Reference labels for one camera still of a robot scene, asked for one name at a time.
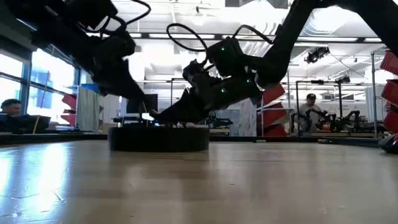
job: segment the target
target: round black base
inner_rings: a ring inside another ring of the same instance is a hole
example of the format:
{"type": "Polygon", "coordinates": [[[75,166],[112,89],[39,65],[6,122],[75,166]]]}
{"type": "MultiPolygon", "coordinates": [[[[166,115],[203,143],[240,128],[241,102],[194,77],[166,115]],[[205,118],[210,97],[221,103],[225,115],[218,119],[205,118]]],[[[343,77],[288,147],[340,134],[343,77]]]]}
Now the round black base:
{"type": "Polygon", "coordinates": [[[193,152],[209,148],[206,128],[111,128],[108,134],[112,151],[193,152]]]}

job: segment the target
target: wooden surface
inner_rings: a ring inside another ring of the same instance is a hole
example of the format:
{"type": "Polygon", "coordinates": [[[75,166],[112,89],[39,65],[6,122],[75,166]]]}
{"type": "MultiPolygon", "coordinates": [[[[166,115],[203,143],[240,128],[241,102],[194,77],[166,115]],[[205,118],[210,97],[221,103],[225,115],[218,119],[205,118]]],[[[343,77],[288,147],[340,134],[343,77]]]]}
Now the wooden surface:
{"type": "Polygon", "coordinates": [[[393,223],[398,157],[321,144],[110,152],[106,141],[0,148],[0,223],[393,223]]]}

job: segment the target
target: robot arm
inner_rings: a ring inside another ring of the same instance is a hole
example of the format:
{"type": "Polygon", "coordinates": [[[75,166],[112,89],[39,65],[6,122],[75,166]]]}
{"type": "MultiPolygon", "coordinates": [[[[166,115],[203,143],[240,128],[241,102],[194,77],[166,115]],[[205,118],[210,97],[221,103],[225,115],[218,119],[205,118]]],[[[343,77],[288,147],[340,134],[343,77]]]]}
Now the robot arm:
{"type": "Polygon", "coordinates": [[[207,57],[223,79],[209,81],[209,74],[203,65],[191,62],[184,69],[183,76],[192,88],[182,96],[181,102],[153,116],[164,121],[184,117],[196,122],[203,117],[192,114],[208,114],[246,98],[256,102],[261,98],[261,90],[272,88],[284,78],[294,43],[311,12],[330,6],[358,13],[398,56],[398,23],[395,22],[398,6],[393,0],[295,0],[265,56],[244,55],[234,36],[212,45],[206,51],[207,57]]]}
{"type": "MultiPolygon", "coordinates": [[[[33,28],[33,44],[42,48],[52,44],[74,59],[92,74],[103,94],[144,100],[123,57],[133,54],[136,46],[126,31],[127,25],[145,14],[124,22],[116,15],[118,11],[111,0],[6,0],[6,4],[18,19],[33,28]],[[115,19],[120,27],[109,31],[103,26],[99,32],[101,37],[109,35],[105,38],[86,35],[87,27],[95,29],[106,17],[106,25],[115,19]]],[[[235,35],[206,48],[206,59],[216,67],[221,78],[210,77],[208,69],[203,68],[204,63],[192,61],[183,70],[183,77],[192,87],[176,104],[160,114],[153,112],[152,116],[164,122],[197,122],[205,119],[210,111],[246,98],[257,102],[263,89],[277,85],[285,76],[294,43],[311,12],[330,6],[357,12],[398,56],[398,23],[395,21],[398,6],[393,0],[295,0],[274,41],[262,36],[272,44],[265,56],[244,55],[235,35]]]]}
{"type": "Polygon", "coordinates": [[[144,93],[130,76],[128,61],[123,57],[133,54],[136,46],[127,26],[148,15],[150,6],[140,0],[132,1],[147,6],[148,11],[127,22],[116,15],[118,10],[111,0],[6,0],[6,5],[32,29],[34,45],[43,49],[53,47],[70,57],[91,74],[103,95],[144,100],[144,93]],[[92,30],[106,18],[101,29],[92,30]],[[105,29],[110,19],[120,23],[118,29],[105,29]],[[97,32],[100,37],[88,36],[86,32],[97,32]]]}

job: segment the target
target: man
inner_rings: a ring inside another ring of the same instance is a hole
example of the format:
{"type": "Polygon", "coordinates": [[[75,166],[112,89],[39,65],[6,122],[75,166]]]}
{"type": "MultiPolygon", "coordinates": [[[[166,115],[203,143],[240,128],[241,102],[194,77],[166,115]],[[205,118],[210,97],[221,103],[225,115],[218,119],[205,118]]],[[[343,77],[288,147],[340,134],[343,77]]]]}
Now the man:
{"type": "MultiPolygon", "coordinates": [[[[300,106],[299,110],[300,110],[300,117],[306,117],[307,115],[305,114],[305,112],[307,112],[308,110],[316,110],[316,111],[322,111],[321,108],[317,105],[315,105],[315,102],[317,100],[317,96],[315,96],[315,94],[310,93],[307,95],[307,102],[303,105],[300,106]]],[[[318,123],[320,117],[319,115],[317,115],[316,113],[311,112],[310,113],[310,119],[312,121],[311,123],[311,127],[308,129],[307,127],[307,121],[304,118],[300,118],[300,126],[302,131],[306,131],[308,130],[308,132],[316,132],[317,131],[317,126],[316,124],[318,123]]]]}
{"type": "Polygon", "coordinates": [[[1,104],[1,113],[9,116],[18,116],[21,113],[21,101],[17,99],[4,100],[1,104]]]}

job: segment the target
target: red panel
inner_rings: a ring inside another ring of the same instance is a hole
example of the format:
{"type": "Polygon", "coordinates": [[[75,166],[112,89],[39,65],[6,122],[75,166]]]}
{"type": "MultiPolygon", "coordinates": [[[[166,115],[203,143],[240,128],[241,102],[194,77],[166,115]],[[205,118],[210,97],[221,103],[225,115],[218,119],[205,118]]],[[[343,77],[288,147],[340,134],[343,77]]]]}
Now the red panel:
{"type": "MultiPolygon", "coordinates": [[[[277,103],[275,105],[269,106],[268,108],[283,108],[282,103],[277,103]]],[[[272,125],[275,121],[281,119],[282,117],[286,116],[286,110],[264,110],[263,117],[264,117],[264,127],[266,128],[272,125]]]]}
{"type": "Polygon", "coordinates": [[[278,125],[275,128],[272,128],[268,132],[264,133],[265,137],[286,137],[287,133],[283,125],[278,125]]]}
{"type": "Polygon", "coordinates": [[[76,114],[76,111],[75,111],[75,110],[66,110],[66,109],[65,109],[65,110],[63,111],[63,113],[64,113],[64,114],[65,114],[65,113],[66,113],[66,114],[76,114]]]}
{"type": "Polygon", "coordinates": [[[398,75],[398,58],[390,51],[386,51],[386,56],[380,65],[381,69],[398,75]]]}
{"type": "Polygon", "coordinates": [[[398,105],[398,80],[387,80],[381,96],[394,105],[398,105]]]}
{"type": "Polygon", "coordinates": [[[61,115],[61,118],[69,123],[70,126],[74,126],[76,124],[76,116],[75,115],[61,115]]]}
{"type": "Polygon", "coordinates": [[[386,118],[384,119],[384,127],[386,127],[393,134],[398,133],[398,114],[394,111],[388,112],[386,118]]]}
{"type": "Polygon", "coordinates": [[[278,99],[278,97],[282,96],[285,93],[285,89],[281,84],[278,84],[277,86],[265,90],[263,93],[263,102],[264,105],[268,105],[272,101],[278,99]]]}
{"type": "Polygon", "coordinates": [[[62,98],[62,102],[66,103],[73,110],[76,110],[76,103],[77,103],[76,95],[65,94],[62,98]]]}

